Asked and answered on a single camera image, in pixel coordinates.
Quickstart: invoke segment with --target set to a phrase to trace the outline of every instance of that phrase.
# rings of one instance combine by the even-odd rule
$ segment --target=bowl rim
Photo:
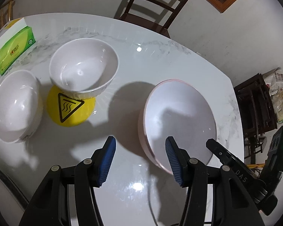
[[[146,120],[146,109],[147,109],[147,106],[148,106],[148,102],[149,102],[149,100],[150,100],[152,94],[154,93],[154,91],[155,91],[158,87],[160,87],[161,85],[163,85],[164,83],[173,82],[173,81],[185,83],[185,84],[191,86],[191,87],[194,88],[194,89],[204,98],[204,100],[207,102],[207,100],[205,99],[205,97],[198,91],[198,89],[196,89],[195,87],[193,87],[191,84],[189,84],[189,83],[187,83],[187,82],[185,82],[185,81],[179,80],[179,79],[168,79],[168,80],[165,80],[165,81],[162,81],[162,82],[158,83],[158,84],[153,88],[153,90],[150,92],[150,94],[149,94],[149,96],[148,96],[148,98],[147,98],[147,100],[146,100],[146,103],[145,103],[145,106],[144,106],[144,109],[143,109],[143,132],[144,132],[144,136],[145,136],[145,143],[146,143],[146,146],[147,146],[147,148],[148,148],[148,151],[150,152],[152,158],[156,161],[156,163],[158,164],[158,166],[159,166],[160,168],[162,168],[164,171],[166,171],[167,173],[171,174],[171,175],[173,175],[172,170],[169,171],[168,169],[166,169],[166,168],[160,163],[160,161],[159,161],[159,160],[156,158],[156,156],[154,155],[152,148],[150,147],[149,139],[148,139],[148,136],[147,136],[147,133],[146,133],[146,121],[145,121],[145,120]],[[216,139],[217,139],[217,125],[216,125],[216,120],[215,120],[213,111],[212,111],[212,109],[211,109],[211,107],[210,107],[209,104],[208,104],[208,107],[209,107],[210,110],[211,110],[211,113],[212,113],[213,119],[214,119],[214,123],[215,123],[215,135],[216,135],[215,140],[216,140]],[[213,154],[211,155],[210,159],[208,160],[208,164],[210,163],[210,161],[212,160],[212,158],[213,158]]]
[[[113,50],[113,52],[115,53],[116,58],[117,58],[117,67],[116,67],[115,73],[114,73],[113,76],[112,76],[106,83],[104,83],[103,85],[101,85],[101,86],[99,86],[99,87],[96,87],[96,88],[89,89],[89,90],[73,91],[73,90],[65,89],[64,87],[62,87],[61,85],[59,85],[59,84],[53,79],[52,74],[51,74],[51,71],[50,71],[50,69],[51,69],[51,67],[52,67],[52,64],[53,64],[53,63],[52,63],[53,57],[56,55],[56,53],[57,53],[62,47],[64,47],[64,46],[67,45],[67,44],[70,44],[70,43],[72,43],[72,42],[74,42],[74,41],[76,41],[76,40],[97,40],[97,41],[100,41],[100,42],[106,44],[106,45],[107,45],[108,47],[110,47],[110,48]],[[107,84],[109,84],[109,83],[113,80],[113,78],[115,77],[115,75],[116,75],[116,73],[117,73],[117,71],[118,71],[118,68],[119,68],[119,57],[118,57],[118,54],[116,53],[115,49],[114,49],[110,44],[108,44],[107,42],[105,42],[105,41],[103,41],[103,40],[97,39],[97,38],[90,38],[90,37],[78,38],[78,39],[71,40],[71,41],[69,41],[69,42],[67,42],[67,43],[64,43],[62,46],[60,46],[60,47],[54,52],[54,54],[52,55],[52,57],[51,57],[51,59],[50,59],[50,63],[49,63],[49,77],[50,77],[51,81],[53,82],[53,84],[55,84],[55,85],[56,85],[58,88],[60,88],[61,90],[64,90],[64,91],[70,92],[70,93],[79,93],[79,94],[80,94],[80,93],[88,93],[88,92],[96,91],[96,90],[98,90],[98,89],[100,89],[100,88],[103,88],[103,87],[106,86]]]
[[[31,71],[29,71],[29,70],[27,70],[27,69],[19,69],[19,70],[16,70],[16,71],[10,73],[10,74],[7,75],[7,76],[3,79],[3,81],[0,83],[0,87],[2,86],[2,84],[4,83],[4,81],[5,81],[6,79],[8,79],[9,77],[11,77],[12,75],[19,74],[19,73],[29,73],[29,74],[34,78],[34,80],[37,82],[37,87],[38,87],[38,92],[39,92],[39,81],[38,81],[37,77],[36,77]],[[2,142],[4,142],[4,143],[7,143],[7,144],[19,142],[19,141],[22,139],[23,134],[28,130],[28,128],[29,128],[30,125],[32,124],[33,119],[35,118],[35,114],[36,114],[36,113],[37,113],[37,109],[35,110],[35,113],[33,113],[33,118],[31,119],[31,121],[30,121],[29,124],[27,125],[26,129],[23,131],[23,133],[20,135],[19,138],[15,139],[15,140],[13,140],[13,141],[10,141],[10,142],[6,142],[6,141],[2,140],[1,137],[0,137],[0,140],[1,140]]]

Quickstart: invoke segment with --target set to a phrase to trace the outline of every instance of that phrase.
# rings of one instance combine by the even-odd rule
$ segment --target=glossy tabletop
[[[15,70],[31,70],[41,82],[44,106],[52,86],[49,61],[64,43],[83,37],[103,40],[117,52],[120,63],[115,79],[97,96],[94,113],[84,123],[61,127],[44,110],[39,128],[26,143],[0,141],[0,169],[29,199],[52,165],[76,165],[113,135],[117,147],[110,172],[102,187],[95,189],[104,225],[178,223],[186,190],[147,159],[137,134],[138,114],[148,94],[167,79],[183,80],[203,95],[216,121],[217,141],[243,160],[242,125],[232,83],[198,54],[153,31],[106,17],[52,13],[25,20],[36,43],[0,76],[0,83]],[[221,163],[213,156],[209,165]],[[211,187],[208,191],[206,221],[211,220]],[[76,225],[73,196],[71,216]]]

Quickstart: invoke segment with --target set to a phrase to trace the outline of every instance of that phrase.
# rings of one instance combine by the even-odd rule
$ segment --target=logo on tissue package
[[[11,55],[13,55],[19,48],[19,44],[15,46],[15,48],[11,51]]]

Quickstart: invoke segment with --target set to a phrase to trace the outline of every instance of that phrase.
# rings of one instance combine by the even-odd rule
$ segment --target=chair seat
[[[130,13],[124,13],[120,18],[120,20],[131,23],[131,24],[135,24],[141,27],[144,27],[146,29],[149,29],[151,31],[157,32],[159,34],[164,35],[165,37],[170,38],[170,35],[168,33],[168,30],[164,27],[162,27],[159,24],[156,24],[150,20],[144,19],[142,17],[136,16],[134,14],[130,14]]]

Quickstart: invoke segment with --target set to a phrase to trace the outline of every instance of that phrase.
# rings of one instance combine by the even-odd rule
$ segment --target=yellow circular sticker
[[[58,125],[72,127],[78,125],[91,115],[95,98],[73,99],[53,85],[47,96],[47,112]]]

